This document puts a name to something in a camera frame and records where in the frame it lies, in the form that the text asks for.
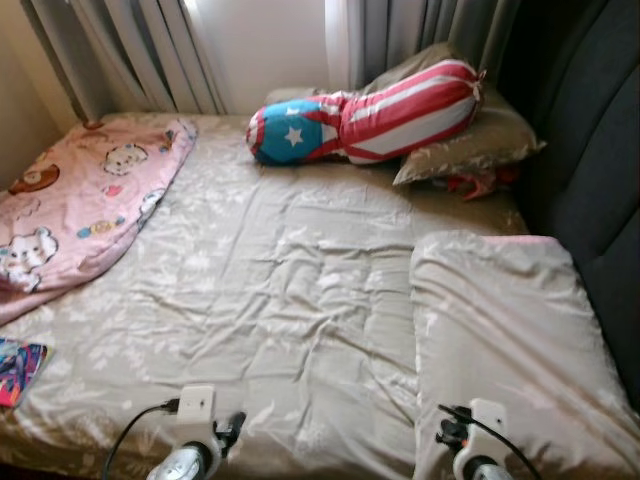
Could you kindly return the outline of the large grey floral pillow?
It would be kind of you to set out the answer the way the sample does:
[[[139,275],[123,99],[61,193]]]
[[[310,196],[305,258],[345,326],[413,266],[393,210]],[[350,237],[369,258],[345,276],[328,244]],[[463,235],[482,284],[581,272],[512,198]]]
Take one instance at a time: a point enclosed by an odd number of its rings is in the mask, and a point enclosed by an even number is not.
[[[454,480],[439,404],[506,407],[545,480],[639,480],[637,415],[570,253],[556,239],[451,230],[410,259],[419,371],[413,480]]]

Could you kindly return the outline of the colourful comic book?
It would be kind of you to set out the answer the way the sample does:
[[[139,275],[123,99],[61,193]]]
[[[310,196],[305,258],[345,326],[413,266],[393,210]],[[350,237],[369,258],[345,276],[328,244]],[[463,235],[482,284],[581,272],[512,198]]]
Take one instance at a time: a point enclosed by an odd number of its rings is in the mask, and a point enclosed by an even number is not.
[[[0,338],[0,407],[15,408],[22,402],[50,353],[44,344]]]

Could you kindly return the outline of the bed with grey floral sheet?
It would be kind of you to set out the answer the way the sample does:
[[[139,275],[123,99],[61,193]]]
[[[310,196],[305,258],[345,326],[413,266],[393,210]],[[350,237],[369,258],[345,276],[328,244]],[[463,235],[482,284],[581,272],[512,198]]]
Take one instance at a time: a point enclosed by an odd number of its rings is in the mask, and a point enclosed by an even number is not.
[[[140,477],[173,447],[154,406],[216,388],[246,412],[220,477],[407,479],[419,396],[408,265],[438,230],[522,233],[506,193],[397,187],[396,166],[269,168],[242,116],[196,116],[195,151],[110,270],[0,337],[51,349],[0,408],[0,465]]]

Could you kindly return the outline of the red garment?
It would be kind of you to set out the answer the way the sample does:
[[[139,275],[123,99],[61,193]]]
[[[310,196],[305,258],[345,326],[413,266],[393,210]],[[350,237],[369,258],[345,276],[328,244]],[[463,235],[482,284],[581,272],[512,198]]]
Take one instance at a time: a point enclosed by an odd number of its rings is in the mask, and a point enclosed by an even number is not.
[[[461,193],[465,200],[492,195],[498,189],[507,189],[520,177],[520,166],[504,165],[458,173],[445,177],[445,188],[451,193]]]

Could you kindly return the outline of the pink cartoon print blanket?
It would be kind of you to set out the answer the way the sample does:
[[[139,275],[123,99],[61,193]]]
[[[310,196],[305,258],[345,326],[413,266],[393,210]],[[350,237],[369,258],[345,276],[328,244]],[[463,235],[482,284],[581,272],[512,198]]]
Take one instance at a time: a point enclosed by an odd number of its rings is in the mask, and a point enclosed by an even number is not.
[[[77,127],[0,191],[0,326],[109,270],[197,138],[186,118]]]

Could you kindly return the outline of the small grey floral pillow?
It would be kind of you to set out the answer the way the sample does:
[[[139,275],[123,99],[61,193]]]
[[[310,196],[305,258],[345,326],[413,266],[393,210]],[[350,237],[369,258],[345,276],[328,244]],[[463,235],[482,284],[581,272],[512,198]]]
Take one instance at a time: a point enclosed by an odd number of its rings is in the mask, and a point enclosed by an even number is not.
[[[462,55],[447,42],[430,45],[403,60],[396,67],[361,88],[362,93],[385,90],[402,79],[419,73],[443,60],[460,60]],[[480,170],[520,163],[545,147],[534,128],[500,96],[497,88],[486,84],[483,105],[477,109],[470,127],[429,146],[417,148],[404,157],[394,179],[397,186],[444,175],[475,173]]]

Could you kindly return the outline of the dark grey padded headboard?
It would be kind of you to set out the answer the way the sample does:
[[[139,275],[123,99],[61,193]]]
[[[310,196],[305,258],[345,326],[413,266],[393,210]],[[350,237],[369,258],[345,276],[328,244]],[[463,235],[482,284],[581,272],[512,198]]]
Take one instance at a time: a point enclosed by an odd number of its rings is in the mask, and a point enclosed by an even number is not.
[[[637,408],[639,283],[623,251],[639,227],[640,1],[521,0],[498,88],[544,142],[521,164],[522,218],[570,252]]]

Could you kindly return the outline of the star and stripes bolster pillow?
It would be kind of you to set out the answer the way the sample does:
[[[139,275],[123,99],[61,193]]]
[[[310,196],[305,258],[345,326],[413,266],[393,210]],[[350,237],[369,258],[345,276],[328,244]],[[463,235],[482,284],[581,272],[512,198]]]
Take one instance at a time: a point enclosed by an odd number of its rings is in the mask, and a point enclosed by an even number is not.
[[[466,131],[483,104],[484,78],[466,61],[443,60],[375,93],[275,102],[251,116],[244,141],[270,166],[383,163]]]

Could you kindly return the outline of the grey curtain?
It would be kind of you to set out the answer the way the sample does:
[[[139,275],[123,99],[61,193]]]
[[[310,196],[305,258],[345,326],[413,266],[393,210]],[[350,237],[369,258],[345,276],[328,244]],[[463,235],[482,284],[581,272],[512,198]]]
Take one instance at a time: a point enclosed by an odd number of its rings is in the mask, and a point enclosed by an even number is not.
[[[227,114],[197,0],[15,0],[82,122]]]
[[[522,0],[326,0],[332,86],[365,86],[434,44],[448,44],[494,84]]]

